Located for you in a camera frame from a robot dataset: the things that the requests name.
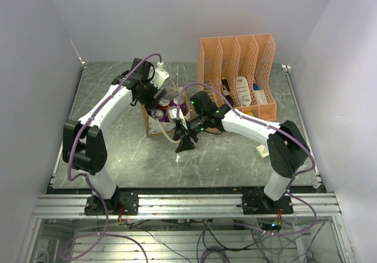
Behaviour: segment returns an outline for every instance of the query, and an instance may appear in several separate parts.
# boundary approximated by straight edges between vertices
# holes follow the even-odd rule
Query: small box
[[[267,157],[269,156],[269,149],[267,147],[265,147],[263,144],[259,145],[257,147],[257,151],[259,153],[259,155],[264,158],[264,157]]]

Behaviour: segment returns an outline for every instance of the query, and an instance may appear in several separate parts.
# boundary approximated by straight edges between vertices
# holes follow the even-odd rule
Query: table surface
[[[89,112],[107,92],[111,81],[130,67],[131,62],[88,62],[72,118],[79,119]],[[196,63],[166,63],[164,67],[178,86],[196,81]],[[277,122],[289,119],[302,133],[299,114],[281,65],[273,64],[269,85],[277,103]],[[197,88],[191,87],[188,97],[195,92]],[[106,167],[120,188],[264,186],[273,170],[269,157],[261,159],[257,153],[256,147],[260,144],[229,132],[220,136],[200,134],[196,149],[180,152],[177,160],[176,144],[164,136],[146,137],[139,105],[125,107],[106,133],[105,140]],[[307,159],[301,169],[309,167]],[[317,184],[313,171],[301,175],[293,183],[314,187]],[[53,187],[86,188],[87,185],[82,178],[69,182],[67,165],[59,157]]]

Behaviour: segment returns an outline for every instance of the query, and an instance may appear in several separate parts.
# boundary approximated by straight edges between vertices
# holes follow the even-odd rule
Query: soda can
[[[171,122],[171,123],[173,123],[174,119],[177,116],[177,107],[176,106],[171,106],[171,107],[167,108],[167,110],[166,110],[166,116],[167,116],[168,121]]]
[[[151,117],[155,120],[159,120],[160,122],[166,121],[165,113],[161,109],[153,109],[151,111]]]
[[[170,106],[170,99],[168,99],[166,96],[162,97],[160,102],[158,103],[158,108],[160,108],[162,111],[166,111],[167,108]]]
[[[178,105],[178,98],[179,98],[179,95],[176,95],[173,98],[173,100],[171,101],[172,106],[177,106]],[[187,114],[187,111],[186,111],[186,102],[185,102],[184,97],[181,97],[181,101],[179,102],[179,108],[181,109],[183,115]]]

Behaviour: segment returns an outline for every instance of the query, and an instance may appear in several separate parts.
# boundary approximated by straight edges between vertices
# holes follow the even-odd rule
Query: white wall
[[[291,64],[329,0],[52,0],[84,61],[160,52],[196,61],[199,38],[271,33]]]
[[[82,65],[50,0],[0,7],[0,261],[16,262]]]
[[[358,262],[376,262],[377,0],[331,0],[292,71],[320,173],[336,192]]]

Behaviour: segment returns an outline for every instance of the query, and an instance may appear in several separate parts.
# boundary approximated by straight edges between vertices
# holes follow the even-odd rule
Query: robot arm
[[[173,139],[181,140],[176,152],[195,148],[191,139],[197,142],[197,134],[207,128],[235,132],[253,139],[268,147],[270,153],[273,173],[264,188],[264,194],[267,196],[266,201],[270,205],[273,205],[273,202],[279,201],[284,196],[286,187],[293,174],[305,162],[307,158],[305,152],[293,141],[287,139],[274,129],[241,119],[226,104],[217,107],[204,91],[194,94],[190,98],[190,101],[194,105],[198,116],[191,121],[186,121],[185,125],[181,122],[181,119],[176,120],[176,131]],[[285,121],[282,124],[270,123],[270,125],[289,133],[309,150],[300,131],[292,121]]]
[[[135,59],[131,69],[140,61],[140,59]],[[97,105],[78,121],[68,120],[63,130],[62,157],[65,162],[68,162],[78,130],[93,116],[96,109],[105,103],[80,137],[81,140],[77,145],[72,167],[88,173],[93,187],[105,199],[109,210],[111,208],[116,209],[119,201],[117,199],[118,194],[115,193],[117,186],[105,167],[107,150],[104,135],[113,120],[127,105],[134,106],[137,101],[140,101],[147,110],[154,109],[159,100],[166,94],[166,90],[161,89],[161,86],[169,77],[163,69],[163,63],[157,63],[157,67],[154,69],[152,64],[146,61],[125,81],[123,86],[120,86],[121,81],[128,73],[129,71],[126,71],[116,77]],[[119,90],[113,95],[116,88],[119,88]]]

